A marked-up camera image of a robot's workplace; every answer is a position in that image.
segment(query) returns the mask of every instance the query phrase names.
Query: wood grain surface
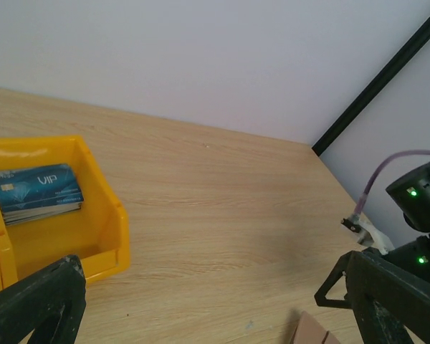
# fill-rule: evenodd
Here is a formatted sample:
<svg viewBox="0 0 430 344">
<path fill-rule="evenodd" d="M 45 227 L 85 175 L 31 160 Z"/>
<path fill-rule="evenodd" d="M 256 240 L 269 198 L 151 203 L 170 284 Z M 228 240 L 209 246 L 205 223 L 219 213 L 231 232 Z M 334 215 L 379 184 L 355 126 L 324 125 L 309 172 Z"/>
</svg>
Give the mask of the wood grain surface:
<svg viewBox="0 0 430 344">
<path fill-rule="evenodd" d="M 306 145 L 0 90 L 0 137 L 81 134 L 130 217 L 132 265 L 93 284 L 77 343 L 288 343 L 353 202 Z"/>
</svg>

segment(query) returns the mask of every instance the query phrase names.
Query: gray wall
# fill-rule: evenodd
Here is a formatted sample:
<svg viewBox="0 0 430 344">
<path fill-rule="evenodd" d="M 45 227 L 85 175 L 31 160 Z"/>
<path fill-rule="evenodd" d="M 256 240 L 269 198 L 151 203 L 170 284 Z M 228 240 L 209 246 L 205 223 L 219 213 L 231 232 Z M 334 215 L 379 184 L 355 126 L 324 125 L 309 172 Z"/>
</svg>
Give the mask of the gray wall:
<svg viewBox="0 0 430 344">
<path fill-rule="evenodd" d="M 430 0 L 0 0 L 0 87 L 314 143 Z"/>
<path fill-rule="evenodd" d="M 322 159 L 357 199 L 385 157 L 415 148 L 430 149 L 430 41 L 325 151 Z M 410 157 L 394 161 L 381 173 L 368 198 L 365 213 L 397 246 L 419 234 L 404 223 L 385 187 L 429 160 Z"/>
</svg>

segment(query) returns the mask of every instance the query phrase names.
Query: yellow plastic container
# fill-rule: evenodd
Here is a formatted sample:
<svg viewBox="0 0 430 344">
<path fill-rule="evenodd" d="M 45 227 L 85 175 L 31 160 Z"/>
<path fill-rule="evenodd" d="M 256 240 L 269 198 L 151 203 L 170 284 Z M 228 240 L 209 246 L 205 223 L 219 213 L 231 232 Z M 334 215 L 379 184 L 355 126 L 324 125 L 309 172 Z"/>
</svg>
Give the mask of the yellow plastic container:
<svg viewBox="0 0 430 344">
<path fill-rule="evenodd" d="M 0 139 L 0 170 L 68 163 L 85 201 L 79 211 L 5 226 L 0 212 L 0 290 L 66 254 L 87 283 L 130 265 L 128 218 L 80 136 Z"/>
</svg>

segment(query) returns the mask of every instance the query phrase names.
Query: black strip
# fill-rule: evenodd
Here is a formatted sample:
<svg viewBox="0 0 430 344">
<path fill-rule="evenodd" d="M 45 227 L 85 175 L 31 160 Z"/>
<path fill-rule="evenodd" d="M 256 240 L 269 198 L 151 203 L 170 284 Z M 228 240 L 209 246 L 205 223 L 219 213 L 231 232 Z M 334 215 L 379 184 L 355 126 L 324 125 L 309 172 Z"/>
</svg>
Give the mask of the black strip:
<svg viewBox="0 0 430 344">
<path fill-rule="evenodd" d="M 397 75 L 413 56 L 430 40 L 430 17 L 403 45 L 388 64 L 366 86 L 341 116 L 312 147 L 320 156 L 328 146 L 352 123 L 371 100 Z"/>
</svg>

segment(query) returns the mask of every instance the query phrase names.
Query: purple cable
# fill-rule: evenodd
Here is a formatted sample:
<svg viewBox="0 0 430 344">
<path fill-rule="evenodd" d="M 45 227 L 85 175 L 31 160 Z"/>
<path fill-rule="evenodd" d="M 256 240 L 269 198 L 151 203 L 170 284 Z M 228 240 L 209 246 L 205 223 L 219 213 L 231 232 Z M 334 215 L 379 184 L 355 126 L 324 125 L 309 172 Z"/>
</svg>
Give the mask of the purple cable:
<svg viewBox="0 0 430 344">
<path fill-rule="evenodd" d="M 370 193 L 371 187 L 373 187 L 374 181 L 378 178 L 379 173 L 392 161 L 402 156 L 430 156 L 430 150 L 427 149 L 413 149 L 413 150 L 403 150 L 402 152 L 398 152 L 389 156 L 386 160 L 384 160 L 374 171 L 373 175 L 370 177 L 370 180 L 366 184 L 365 190 L 358 199 L 357 205 L 353 210 L 353 214 L 356 216 L 360 216 L 363 207 L 365 206 L 366 199 L 368 198 L 368 194 Z"/>
</svg>

